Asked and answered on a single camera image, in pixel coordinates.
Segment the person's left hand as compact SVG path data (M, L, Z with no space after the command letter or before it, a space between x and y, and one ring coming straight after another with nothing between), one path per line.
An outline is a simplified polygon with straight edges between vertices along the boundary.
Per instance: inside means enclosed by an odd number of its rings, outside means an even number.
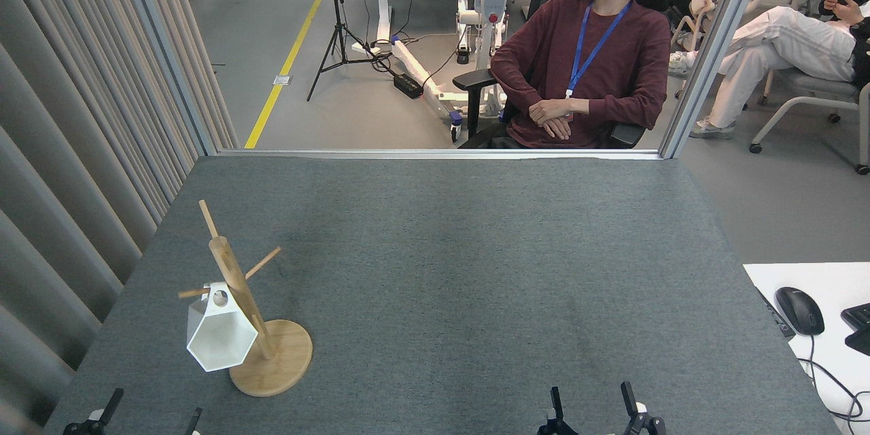
M541 100L529 107L529 116L540 126L545 122L552 121L559 117L565 118L574 112L572 109L571 99L549 99Z

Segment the seated person's hand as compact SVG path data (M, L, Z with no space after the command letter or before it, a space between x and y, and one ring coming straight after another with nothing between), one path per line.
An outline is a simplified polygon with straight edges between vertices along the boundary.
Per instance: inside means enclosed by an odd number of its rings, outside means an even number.
M853 0L844 1L845 5L839 3L838 0L824 0L824 9L832 11L836 17L848 23L849 26L858 25L864 20L860 6Z

